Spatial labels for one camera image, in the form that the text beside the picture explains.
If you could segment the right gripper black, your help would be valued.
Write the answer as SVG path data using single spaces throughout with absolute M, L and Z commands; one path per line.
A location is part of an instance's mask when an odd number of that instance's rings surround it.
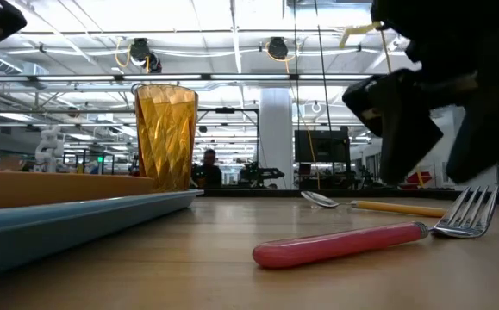
M 380 178 L 403 181 L 443 137 L 417 84 L 471 75 L 484 88 L 465 105 L 446 172 L 465 183 L 499 163 L 499 0 L 373 0 L 371 19 L 408 39 L 405 53 L 421 65 L 372 75 L 343 94 L 344 104 L 382 139 Z

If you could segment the spoon with yellow handle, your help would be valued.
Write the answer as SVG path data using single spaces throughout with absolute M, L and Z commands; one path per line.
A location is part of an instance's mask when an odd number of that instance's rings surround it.
M 340 202 L 336 202 L 315 192 L 302 191 L 301 196 L 322 208 L 337 208 L 338 206 L 341 206 Z M 441 218 L 446 213 L 446 210 L 442 208 L 419 207 L 378 201 L 350 201 L 344 203 L 344 206 L 371 211 L 412 214 L 435 218 Z

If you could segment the fork with pink handle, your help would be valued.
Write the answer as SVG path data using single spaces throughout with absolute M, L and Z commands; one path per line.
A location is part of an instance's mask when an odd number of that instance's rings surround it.
M 295 239 L 280 239 L 254 247 L 254 262 L 265 269 L 305 264 L 414 242 L 430 235 L 477 239 L 489 230 L 499 188 L 465 189 L 434 226 L 419 221 L 375 226 Z

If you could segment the orange plate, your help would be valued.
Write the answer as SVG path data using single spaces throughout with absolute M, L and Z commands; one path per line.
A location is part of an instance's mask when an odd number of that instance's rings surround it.
M 153 192 L 146 177 L 0 171 L 0 208 L 78 202 Z

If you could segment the amber faceted plastic cup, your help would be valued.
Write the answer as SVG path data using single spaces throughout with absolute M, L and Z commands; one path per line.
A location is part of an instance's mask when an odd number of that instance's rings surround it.
M 155 192 L 190 187 L 198 94 L 171 84 L 146 84 L 135 91 L 139 171 Z

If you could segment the blue plastic tray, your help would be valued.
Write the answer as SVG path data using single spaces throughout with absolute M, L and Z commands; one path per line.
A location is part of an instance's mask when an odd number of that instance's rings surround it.
M 0 209 L 0 273 L 191 205 L 201 190 Z

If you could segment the black monitor screen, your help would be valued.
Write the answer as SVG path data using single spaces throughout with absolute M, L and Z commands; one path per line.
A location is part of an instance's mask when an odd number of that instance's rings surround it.
M 347 130 L 296 130 L 294 138 L 298 163 L 346 163 L 350 160 Z

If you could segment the white round pillar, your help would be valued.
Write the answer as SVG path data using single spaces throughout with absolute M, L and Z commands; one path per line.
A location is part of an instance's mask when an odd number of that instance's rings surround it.
M 259 156 L 265 168 L 278 168 L 284 177 L 268 180 L 278 189 L 293 188 L 292 98 L 287 88 L 260 91 Z

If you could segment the person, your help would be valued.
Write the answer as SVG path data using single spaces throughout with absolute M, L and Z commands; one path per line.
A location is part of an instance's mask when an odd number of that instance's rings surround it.
M 191 178 L 197 188 L 216 189 L 222 186 L 221 169 L 215 164 L 215 159 L 215 151 L 208 149 L 203 154 L 203 163 L 193 167 Z

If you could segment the black aluminium rig frame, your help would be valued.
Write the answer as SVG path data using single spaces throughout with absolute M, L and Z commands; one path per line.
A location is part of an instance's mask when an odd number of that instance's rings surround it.
M 455 200 L 460 194 L 456 190 L 438 189 L 323 189 L 317 193 L 330 198 L 422 198 L 435 200 Z M 301 197 L 300 190 L 291 189 L 205 189 L 204 197 L 258 197 L 258 198 L 293 198 Z

